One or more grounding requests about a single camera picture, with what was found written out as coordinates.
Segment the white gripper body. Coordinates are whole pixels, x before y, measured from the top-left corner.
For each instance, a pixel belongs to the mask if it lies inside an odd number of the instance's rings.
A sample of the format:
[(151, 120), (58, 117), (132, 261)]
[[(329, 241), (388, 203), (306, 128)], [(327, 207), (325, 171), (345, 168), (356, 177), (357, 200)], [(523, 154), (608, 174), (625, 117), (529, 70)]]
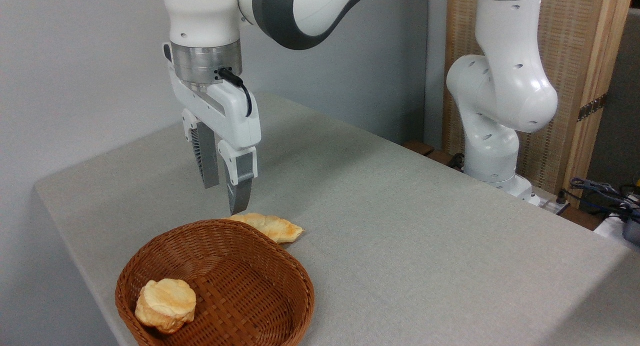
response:
[(190, 47), (164, 43), (174, 95), (234, 149), (256, 146), (262, 138), (258, 103), (238, 77), (240, 43)]

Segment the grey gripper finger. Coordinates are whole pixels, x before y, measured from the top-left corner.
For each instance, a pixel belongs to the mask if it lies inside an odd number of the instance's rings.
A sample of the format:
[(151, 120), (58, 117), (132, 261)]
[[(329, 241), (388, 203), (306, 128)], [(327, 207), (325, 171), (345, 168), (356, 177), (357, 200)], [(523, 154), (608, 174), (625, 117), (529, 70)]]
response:
[(211, 188), (218, 185), (220, 178), (213, 130), (188, 109), (182, 111), (182, 120), (185, 138), (192, 145), (204, 187)]
[(225, 164), (230, 214), (235, 215), (249, 205), (252, 182), (258, 176), (257, 149), (252, 146), (236, 150), (226, 140), (221, 140), (217, 150)]

